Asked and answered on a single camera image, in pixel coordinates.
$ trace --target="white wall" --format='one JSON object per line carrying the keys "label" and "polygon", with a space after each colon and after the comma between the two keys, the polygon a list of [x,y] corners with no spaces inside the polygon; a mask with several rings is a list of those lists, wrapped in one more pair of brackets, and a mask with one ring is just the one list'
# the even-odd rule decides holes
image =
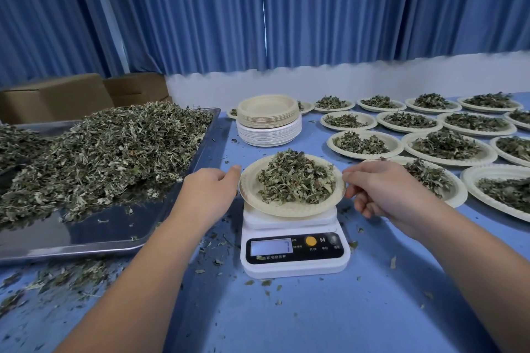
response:
{"label": "white wall", "polygon": [[280,68],[267,72],[171,75],[169,95],[181,106],[237,107],[255,95],[281,93],[302,101],[324,95],[348,100],[377,93],[405,100],[425,92],[446,97],[530,91],[530,53],[476,54],[338,66]]}

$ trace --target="forearm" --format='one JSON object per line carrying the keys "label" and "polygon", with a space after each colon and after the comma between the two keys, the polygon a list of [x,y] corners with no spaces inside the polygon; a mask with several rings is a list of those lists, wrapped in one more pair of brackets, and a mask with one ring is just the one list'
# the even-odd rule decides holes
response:
{"label": "forearm", "polygon": [[162,351],[182,276],[205,231],[169,217],[56,353]]}
{"label": "forearm", "polygon": [[530,263],[465,216],[444,207],[423,218],[418,240],[454,280],[503,351],[530,346]]}

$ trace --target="orange button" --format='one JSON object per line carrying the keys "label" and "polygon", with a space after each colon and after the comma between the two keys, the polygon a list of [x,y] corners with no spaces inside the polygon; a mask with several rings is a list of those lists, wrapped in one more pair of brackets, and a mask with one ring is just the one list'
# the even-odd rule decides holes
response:
{"label": "orange button", "polygon": [[305,238],[305,244],[313,247],[314,245],[316,245],[316,239],[313,236],[308,236]]}

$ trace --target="scale display screen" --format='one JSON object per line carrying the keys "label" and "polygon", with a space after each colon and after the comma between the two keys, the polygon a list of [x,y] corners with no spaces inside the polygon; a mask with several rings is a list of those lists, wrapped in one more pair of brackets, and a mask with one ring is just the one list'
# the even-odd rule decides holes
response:
{"label": "scale display screen", "polygon": [[271,254],[288,254],[293,252],[291,239],[259,240],[250,243],[251,256],[269,256]]}

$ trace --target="scale platform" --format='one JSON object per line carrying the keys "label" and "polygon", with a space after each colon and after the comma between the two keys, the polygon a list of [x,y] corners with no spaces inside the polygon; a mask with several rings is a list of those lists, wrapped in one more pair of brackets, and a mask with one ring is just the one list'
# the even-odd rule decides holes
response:
{"label": "scale platform", "polygon": [[336,207],[322,214],[283,218],[245,203],[241,263],[256,279],[341,272],[350,259]]}

